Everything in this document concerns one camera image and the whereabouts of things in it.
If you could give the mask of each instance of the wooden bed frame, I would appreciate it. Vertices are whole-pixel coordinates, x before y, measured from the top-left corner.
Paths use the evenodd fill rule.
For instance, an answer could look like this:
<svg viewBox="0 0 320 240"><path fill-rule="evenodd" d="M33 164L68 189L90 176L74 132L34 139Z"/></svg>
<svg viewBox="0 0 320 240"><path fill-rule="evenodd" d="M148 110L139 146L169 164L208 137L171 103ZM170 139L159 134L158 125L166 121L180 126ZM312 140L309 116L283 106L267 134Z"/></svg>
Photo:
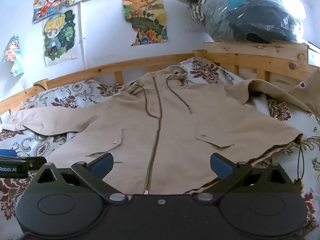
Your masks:
<svg viewBox="0 0 320 240"><path fill-rule="evenodd" d="M114 73L116 83L123 83L123 70L145 67L147 72L157 71L193 56L206 58L218 63L221 67L233 71L245 79L258 78L272 83L270 77L275 74L283 77L280 79L277 77L276 80L273 80L275 83L286 83L291 87L308 78L317 68L308 64L308 45L304 43L295 43L293 47L292 44L286 47L274 44L256 45L255 43L250 43L249 46L250 50L247 52L255 55L246 54L247 52L244 49L244 47L247 47L246 44L239 46L239 43L210 42L205 43L205 50L193 50L192 53L127 60L78 71L52 80L43 79L34 83L33 87L1 101L0 115L6 111L9 111L9 113L18 111L23 105L23 101L47 89L109 73ZM239 51L241 54L234 53L234 50ZM248 68L250 68L250 73L253 76L246 73L241 75L242 70Z"/></svg>

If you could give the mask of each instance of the hooded jacket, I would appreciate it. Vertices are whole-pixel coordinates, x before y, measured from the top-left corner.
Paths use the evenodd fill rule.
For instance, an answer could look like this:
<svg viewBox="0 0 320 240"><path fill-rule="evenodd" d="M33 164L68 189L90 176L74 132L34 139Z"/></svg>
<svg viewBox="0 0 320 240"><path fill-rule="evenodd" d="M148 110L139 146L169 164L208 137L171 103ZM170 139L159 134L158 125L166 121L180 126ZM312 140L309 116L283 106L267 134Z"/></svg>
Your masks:
<svg viewBox="0 0 320 240"><path fill-rule="evenodd" d="M115 164L103 180L112 187L125 194L183 194L217 177L210 167L214 152L234 163L255 164L292 141L300 143L301 132L245 106L250 95L263 92L319 117L319 96L306 99L298 86L295 98L256 79L183 86L186 75L184 68L173 65L127 83L107 102L21 110L3 128L29 128L43 135L80 132L47 161L67 168L110 152ZM315 89L320 72L310 80Z"/></svg>

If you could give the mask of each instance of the screw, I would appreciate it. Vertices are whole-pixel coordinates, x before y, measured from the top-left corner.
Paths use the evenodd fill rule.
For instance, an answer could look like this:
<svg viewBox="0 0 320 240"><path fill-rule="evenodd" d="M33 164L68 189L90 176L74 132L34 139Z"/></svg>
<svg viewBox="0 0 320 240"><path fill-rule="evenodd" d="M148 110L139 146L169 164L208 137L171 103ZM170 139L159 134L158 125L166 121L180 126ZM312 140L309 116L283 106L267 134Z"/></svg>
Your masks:
<svg viewBox="0 0 320 240"><path fill-rule="evenodd" d="M125 199L125 195L122 193L113 193L109 197L112 201L123 201Z"/></svg>
<svg viewBox="0 0 320 240"><path fill-rule="evenodd" d="M213 196L210 193L200 193L198 199L201 201L210 201L213 199Z"/></svg>

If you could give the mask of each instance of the wood knot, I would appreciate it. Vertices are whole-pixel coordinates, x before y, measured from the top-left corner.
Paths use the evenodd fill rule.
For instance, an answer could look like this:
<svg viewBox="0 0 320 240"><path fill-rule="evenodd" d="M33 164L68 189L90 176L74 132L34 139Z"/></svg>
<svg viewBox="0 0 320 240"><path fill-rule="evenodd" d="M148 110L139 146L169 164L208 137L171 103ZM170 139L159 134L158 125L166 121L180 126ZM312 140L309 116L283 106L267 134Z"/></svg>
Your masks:
<svg viewBox="0 0 320 240"><path fill-rule="evenodd" d="M291 62L291 63L289 63L289 68L292 70L297 69L297 64Z"/></svg>

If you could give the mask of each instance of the bag of clothes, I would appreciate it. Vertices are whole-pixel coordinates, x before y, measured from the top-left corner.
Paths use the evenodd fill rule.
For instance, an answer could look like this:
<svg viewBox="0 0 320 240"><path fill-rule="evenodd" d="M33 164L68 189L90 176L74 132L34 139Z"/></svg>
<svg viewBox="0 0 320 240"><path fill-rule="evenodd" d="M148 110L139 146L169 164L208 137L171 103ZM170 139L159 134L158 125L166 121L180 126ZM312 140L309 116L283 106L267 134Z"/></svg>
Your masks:
<svg viewBox="0 0 320 240"><path fill-rule="evenodd" d="M302 19L282 0L178 0L189 5L191 19L214 41L300 42Z"/></svg>

